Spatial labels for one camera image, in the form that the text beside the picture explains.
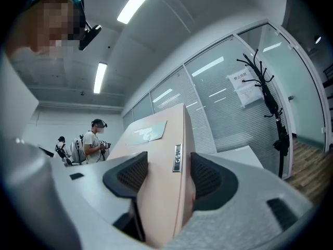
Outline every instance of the man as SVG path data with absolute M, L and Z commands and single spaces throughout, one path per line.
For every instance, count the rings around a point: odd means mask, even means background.
M 10 58 L 20 48 L 47 53 L 62 40 L 85 36 L 83 0 L 29 0 L 5 43 Z
M 104 133 L 104 122 L 101 119 L 92 121 L 92 128 L 83 136 L 83 152 L 86 156 L 87 164 L 96 163 L 101 159 L 101 150 L 106 149 L 104 145 L 99 143 L 96 133 Z
M 67 148 L 66 148 L 65 137 L 60 136 L 58 141 L 59 141 L 59 143 L 57 143 L 55 151 L 63 152 L 66 158 L 70 157 L 71 155 L 68 153 Z
M 17 76 L 8 58 L 24 47 L 45 53 L 61 40 L 85 40 L 86 23 L 83 0 L 28 1 L 0 52 L 0 136 L 21 138 L 38 105 L 38 100 Z

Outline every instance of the white desk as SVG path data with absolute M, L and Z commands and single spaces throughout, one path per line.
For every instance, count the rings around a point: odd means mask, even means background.
M 263 169 L 259 159 L 248 145 L 241 148 L 212 154 L 212 156 L 223 157 L 232 161 L 243 163 L 245 165 L 255 166 Z

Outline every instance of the white ceiling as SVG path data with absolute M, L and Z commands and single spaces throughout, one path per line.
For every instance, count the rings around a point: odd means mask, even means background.
M 151 68 L 198 27 L 203 27 L 206 23 L 194 20 L 212 9 L 216 11 L 223 0 L 146 0 L 127 25 L 118 22 L 117 17 L 128 0 L 84 1 L 87 21 L 91 26 L 102 26 L 102 31 L 86 50 L 79 51 L 77 46 L 63 47 L 58 58 L 51 59 L 36 57 L 23 49 L 12 60 L 25 84 L 40 101 L 122 107 L 131 83 L 151 73 Z M 254 6 L 262 3 L 239 1 Z M 161 49 L 164 57 L 155 55 Z M 97 95 L 92 92 L 99 62 L 107 63 L 108 68 L 101 93 Z

